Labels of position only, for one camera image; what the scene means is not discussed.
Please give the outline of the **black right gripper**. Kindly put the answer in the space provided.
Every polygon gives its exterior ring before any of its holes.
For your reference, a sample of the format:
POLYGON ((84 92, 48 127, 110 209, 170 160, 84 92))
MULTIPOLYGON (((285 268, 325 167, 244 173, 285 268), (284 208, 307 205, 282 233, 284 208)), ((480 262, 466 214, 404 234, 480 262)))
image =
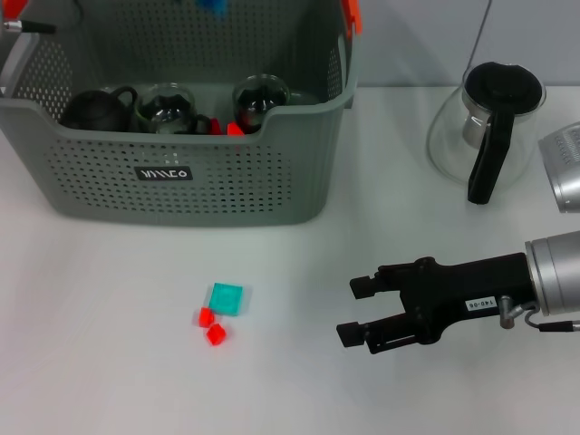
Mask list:
POLYGON ((344 348, 366 344, 371 354, 436 343, 453 324, 499 314, 502 296, 514 305, 531 301, 531 277, 523 253, 454 266, 424 257, 380 266, 373 276, 352 279, 350 287, 355 299, 400 292, 405 314, 336 326, 344 348))

